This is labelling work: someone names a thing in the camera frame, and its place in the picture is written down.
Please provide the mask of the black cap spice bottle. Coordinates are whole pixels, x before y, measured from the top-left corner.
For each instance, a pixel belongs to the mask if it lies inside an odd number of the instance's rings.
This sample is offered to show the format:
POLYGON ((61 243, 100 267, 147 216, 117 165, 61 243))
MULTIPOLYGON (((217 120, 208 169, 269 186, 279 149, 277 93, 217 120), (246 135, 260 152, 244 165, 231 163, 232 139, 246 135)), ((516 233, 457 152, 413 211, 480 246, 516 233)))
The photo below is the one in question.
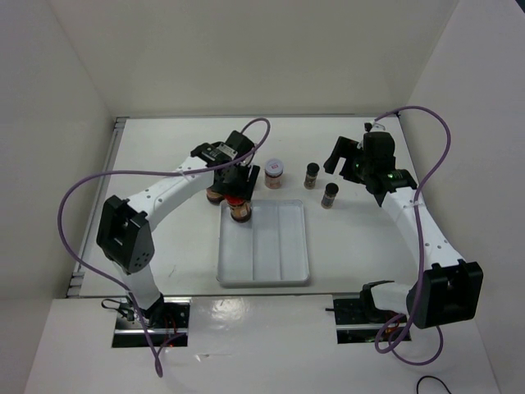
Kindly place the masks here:
POLYGON ((321 206, 323 208, 331 208, 335 202, 338 192, 339 186, 336 183, 330 182, 326 184, 324 195, 322 196, 321 200, 321 206))
POLYGON ((312 190, 315 187, 319 169, 320 167, 317 163, 309 163, 307 165, 304 178, 304 187, 307 190, 312 190))

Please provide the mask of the white lid spice jar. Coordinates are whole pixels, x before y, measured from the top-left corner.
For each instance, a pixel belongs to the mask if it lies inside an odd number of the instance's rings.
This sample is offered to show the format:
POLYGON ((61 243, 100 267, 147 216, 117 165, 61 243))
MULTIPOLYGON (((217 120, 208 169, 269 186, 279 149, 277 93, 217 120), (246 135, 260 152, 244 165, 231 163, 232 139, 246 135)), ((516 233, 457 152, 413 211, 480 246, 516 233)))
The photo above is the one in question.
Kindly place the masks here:
POLYGON ((278 189, 281 187, 281 178, 284 172, 284 163, 277 158, 269 159, 264 168, 265 186, 269 189, 278 189))

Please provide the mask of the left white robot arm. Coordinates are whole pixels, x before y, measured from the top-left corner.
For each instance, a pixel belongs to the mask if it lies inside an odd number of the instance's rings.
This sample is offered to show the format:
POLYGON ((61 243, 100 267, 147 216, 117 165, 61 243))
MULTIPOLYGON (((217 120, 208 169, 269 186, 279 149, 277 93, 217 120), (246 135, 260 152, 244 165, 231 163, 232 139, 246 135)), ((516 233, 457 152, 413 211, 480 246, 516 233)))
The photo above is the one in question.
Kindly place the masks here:
POLYGON ((249 202, 260 167, 230 162, 254 147, 247 136, 232 131, 224 142, 197 146, 170 176, 126 199, 113 195, 104 202, 96 242, 137 301, 134 318, 145 328, 156 327, 163 318, 164 297, 149 267, 155 251, 153 231, 202 190, 213 202, 249 202))

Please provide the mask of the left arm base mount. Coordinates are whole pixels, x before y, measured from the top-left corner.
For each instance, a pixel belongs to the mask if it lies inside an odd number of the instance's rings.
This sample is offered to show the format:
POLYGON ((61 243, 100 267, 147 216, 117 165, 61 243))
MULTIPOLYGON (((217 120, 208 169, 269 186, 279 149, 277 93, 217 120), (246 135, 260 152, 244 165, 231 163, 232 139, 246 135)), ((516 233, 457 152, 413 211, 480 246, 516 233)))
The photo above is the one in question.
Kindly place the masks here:
MULTIPOLYGON (((127 299, 105 298, 103 309, 116 312, 112 348, 148 347, 137 313, 127 299)), ((155 347, 187 347, 190 317, 190 298, 167 297, 160 312, 146 318, 146 327, 155 347)))

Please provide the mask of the red lid chili jar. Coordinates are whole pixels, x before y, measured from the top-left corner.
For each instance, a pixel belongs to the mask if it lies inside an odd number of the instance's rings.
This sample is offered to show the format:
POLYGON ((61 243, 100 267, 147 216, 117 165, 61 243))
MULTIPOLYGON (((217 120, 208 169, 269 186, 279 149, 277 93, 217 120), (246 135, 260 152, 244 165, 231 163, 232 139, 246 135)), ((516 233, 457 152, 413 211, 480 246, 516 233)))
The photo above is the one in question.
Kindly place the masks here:
POLYGON ((230 209, 231 218, 239 223, 247 222, 251 218, 252 209, 249 200, 227 195, 225 197, 230 209))
POLYGON ((206 189, 206 198, 210 204, 219 205, 224 199, 224 194, 216 186, 206 189))

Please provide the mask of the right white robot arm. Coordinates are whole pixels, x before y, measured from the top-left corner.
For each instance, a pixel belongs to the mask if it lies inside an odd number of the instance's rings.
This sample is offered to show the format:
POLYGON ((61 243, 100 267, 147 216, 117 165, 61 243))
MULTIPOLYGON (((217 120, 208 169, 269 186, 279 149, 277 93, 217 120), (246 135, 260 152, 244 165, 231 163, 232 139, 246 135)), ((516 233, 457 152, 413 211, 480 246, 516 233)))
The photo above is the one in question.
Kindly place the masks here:
POLYGON ((389 215, 418 270, 412 286, 393 281, 363 285, 359 303, 362 318, 376 323, 390 311, 411 318, 420 329, 474 318, 482 268, 477 262, 466 261, 446 240, 417 182, 408 170, 396 166, 393 137, 385 131, 367 132, 361 141, 341 136, 323 168, 333 173, 339 163, 343 165, 343 179, 365 186, 389 215))

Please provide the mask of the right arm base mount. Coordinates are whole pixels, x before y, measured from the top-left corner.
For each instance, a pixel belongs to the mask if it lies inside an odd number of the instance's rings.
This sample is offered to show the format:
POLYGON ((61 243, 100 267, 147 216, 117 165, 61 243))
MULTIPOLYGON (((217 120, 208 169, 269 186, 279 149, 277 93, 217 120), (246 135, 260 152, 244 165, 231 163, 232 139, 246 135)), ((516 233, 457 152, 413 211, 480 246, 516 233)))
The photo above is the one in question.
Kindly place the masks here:
POLYGON ((358 293, 335 295, 325 311, 334 319, 339 345, 373 343, 380 328, 396 316, 391 311, 368 314, 358 293))

